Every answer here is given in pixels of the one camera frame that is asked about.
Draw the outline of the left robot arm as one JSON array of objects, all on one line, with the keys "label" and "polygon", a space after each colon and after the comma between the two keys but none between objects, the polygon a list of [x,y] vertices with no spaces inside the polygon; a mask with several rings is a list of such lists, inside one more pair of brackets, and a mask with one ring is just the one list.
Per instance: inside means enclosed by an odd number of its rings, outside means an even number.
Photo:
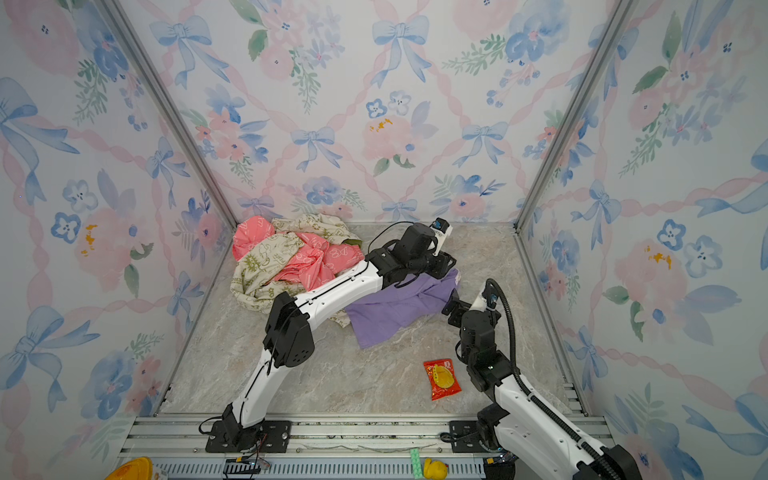
[{"label": "left robot arm", "polygon": [[443,218],[431,224],[410,222],[398,239],[370,250],[358,264],[309,292],[281,293],[273,301],[265,326],[263,349],[241,393],[212,418],[207,453],[255,452],[268,444],[283,453],[289,421],[268,421],[268,407],[289,371],[315,352],[315,331],[352,303],[382,290],[407,286],[421,276],[440,280],[456,265],[443,250],[453,226]]}]

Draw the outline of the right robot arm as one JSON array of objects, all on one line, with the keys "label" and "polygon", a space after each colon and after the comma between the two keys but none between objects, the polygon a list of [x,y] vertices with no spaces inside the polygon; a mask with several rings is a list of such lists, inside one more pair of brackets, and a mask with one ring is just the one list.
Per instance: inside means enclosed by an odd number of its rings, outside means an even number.
[{"label": "right robot arm", "polygon": [[639,479],[622,446],[606,446],[556,410],[517,365],[516,331],[504,300],[472,303],[452,297],[443,308],[459,328],[457,354],[475,388],[491,404],[477,414],[475,436],[490,451],[504,450],[542,479]]}]

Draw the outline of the purple cloth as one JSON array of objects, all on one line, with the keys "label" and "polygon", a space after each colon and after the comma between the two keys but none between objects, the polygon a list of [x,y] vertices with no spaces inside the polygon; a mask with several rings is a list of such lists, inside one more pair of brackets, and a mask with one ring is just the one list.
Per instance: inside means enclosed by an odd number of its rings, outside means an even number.
[{"label": "purple cloth", "polygon": [[390,286],[347,306],[345,312],[359,347],[381,344],[417,319],[440,313],[460,279],[457,269],[442,279],[422,276],[402,288]]}]

